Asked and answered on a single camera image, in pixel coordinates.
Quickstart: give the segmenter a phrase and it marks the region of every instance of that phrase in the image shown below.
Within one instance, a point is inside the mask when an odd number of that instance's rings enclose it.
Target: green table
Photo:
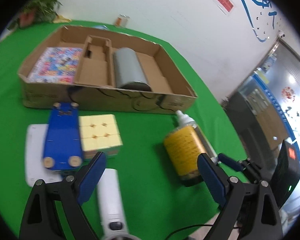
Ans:
[[[72,24],[97,25],[84,21]],[[0,43],[0,213],[16,235],[19,234],[31,191],[24,172],[26,129],[30,124],[47,123],[50,112],[22,105],[16,73],[22,60],[60,25],[33,25],[15,31]],[[223,152],[236,160],[246,158],[240,140],[220,105],[188,62],[169,43],[133,30],[108,27],[162,45],[198,94],[199,98],[186,113],[197,121],[217,153]],[[80,111],[79,114],[105,113]],[[164,239],[178,228],[205,223],[217,212],[217,204],[204,183],[189,188],[180,184],[162,145],[166,134],[175,128],[173,115],[107,113],[115,114],[123,141],[119,154],[107,161],[107,167],[118,170],[131,234],[142,240]],[[235,174],[230,169],[226,172]],[[82,207],[101,237],[96,192]],[[73,239],[60,203],[57,208],[67,239]],[[192,231],[194,229],[185,230],[171,239],[182,239]]]

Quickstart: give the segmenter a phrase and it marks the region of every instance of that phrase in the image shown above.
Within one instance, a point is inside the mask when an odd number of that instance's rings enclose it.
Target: potted plant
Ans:
[[[62,5],[58,0],[30,0],[19,14],[19,27],[24,28],[35,22],[51,22],[55,16],[55,10]]]

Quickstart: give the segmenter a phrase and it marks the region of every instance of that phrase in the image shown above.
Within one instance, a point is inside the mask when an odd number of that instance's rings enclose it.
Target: cardboard insert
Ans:
[[[74,83],[98,87],[115,87],[111,41],[88,36],[80,56]]]

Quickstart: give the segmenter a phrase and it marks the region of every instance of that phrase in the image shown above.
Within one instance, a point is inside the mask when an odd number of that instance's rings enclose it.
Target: black cable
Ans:
[[[187,226],[187,227],[184,227],[184,228],[180,228],[180,229],[177,229],[175,231],[173,231],[172,233],[170,233],[164,240],[168,240],[171,236],[173,236],[175,233],[177,232],[180,232],[182,230],[186,230],[186,229],[189,229],[189,228],[194,228],[194,227],[212,227],[213,225],[207,225],[207,224],[204,224],[204,225],[192,225],[192,226]]]

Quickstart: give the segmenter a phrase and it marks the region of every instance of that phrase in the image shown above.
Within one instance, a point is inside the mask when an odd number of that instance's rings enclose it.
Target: screw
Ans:
[[[56,108],[56,109],[60,109],[61,108],[61,104],[60,103],[54,103],[53,106]]]
[[[43,158],[43,165],[49,169],[52,168],[54,166],[54,159],[51,157],[44,157]]]
[[[66,181],[68,181],[68,182],[74,181],[74,176],[73,175],[67,176]]]
[[[79,156],[71,156],[68,159],[68,163],[72,166],[72,167],[79,167],[82,163],[82,159]]]
[[[41,185],[42,183],[43,183],[43,180],[42,180],[42,179],[38,179],[38,180],[35,182],[35,184],[36,184],[37,186]]]
[[[230,181],[233,183],[237,183],[239,181],[239,179],[235,176],[230,177]]]
[[[77,107],[79,106],[79,104],[78,104],[78,103],[75,103],[75,102],[72,102],[72,103],[71,103],[71,106],[72,106],[72,108],[77,108]]]
[[[268,187],[268,182],[266,182],[265,180],[261,181],[261,185],[264,187]]]

